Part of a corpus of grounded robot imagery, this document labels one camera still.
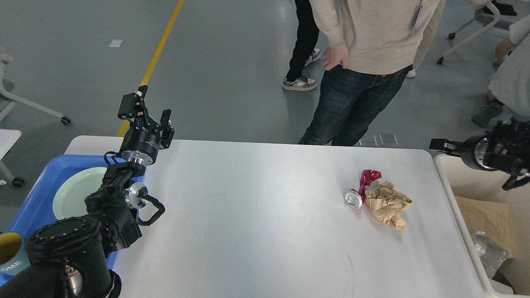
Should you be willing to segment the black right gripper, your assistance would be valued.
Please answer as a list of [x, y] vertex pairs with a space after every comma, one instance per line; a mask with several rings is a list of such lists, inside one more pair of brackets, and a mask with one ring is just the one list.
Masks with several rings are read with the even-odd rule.
[[464, 142], [451, 141], [446, 138], [432, 138], [429, 149], [450, 156], [461, 158], [465, 165], [475, 170], [495, 171], [495, 168], [483, 164], [488, 147], [485, 135], [468, 138]]

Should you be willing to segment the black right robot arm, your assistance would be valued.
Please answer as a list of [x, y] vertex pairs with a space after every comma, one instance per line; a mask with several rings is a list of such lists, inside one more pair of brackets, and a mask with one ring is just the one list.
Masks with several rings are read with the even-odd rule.
[[498, 121], [491, 131], [464, 142], [432, 138], [429, 149], [461, 158], [466, 166], [482, 171], [501, 171], [509, 178], [502, 189], [509, 191], [529, 183], [530, 124], [512, 117]]

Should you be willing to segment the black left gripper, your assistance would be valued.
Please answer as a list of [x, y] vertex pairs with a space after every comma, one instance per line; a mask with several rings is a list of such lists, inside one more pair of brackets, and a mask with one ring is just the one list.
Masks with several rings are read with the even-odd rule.
[[148, 114], [144, 98], [148, 86], [142, 85], [135, 93], [122, 97], [117, 117], [130, 122], [118, 155], [124, 160], [140, 160], [149, 166], [157, 161], [159, 149], [168, 149], [175, 130], [171, 128], [171, 109], [163, 110], [160, 123]]

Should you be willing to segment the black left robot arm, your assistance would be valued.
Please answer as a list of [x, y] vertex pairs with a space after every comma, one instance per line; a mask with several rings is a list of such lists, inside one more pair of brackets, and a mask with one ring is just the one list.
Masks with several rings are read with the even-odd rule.
[[170, 147], [171, 110], [160, 121], [148, 114], [147, 85], [123, 96], [118, 118], [129, 121], [119, 151], [104, 154], [107, 170], [84, 202], [87, 215], [59, 219], [28, 237], [30, 266], [1, 287], [2, 298], [117, 298], [122, 283], [108, 268], [110, 253], [130, 247], [141, 226], [153, 224], [164, 205], [134, 178], [142, 177]]

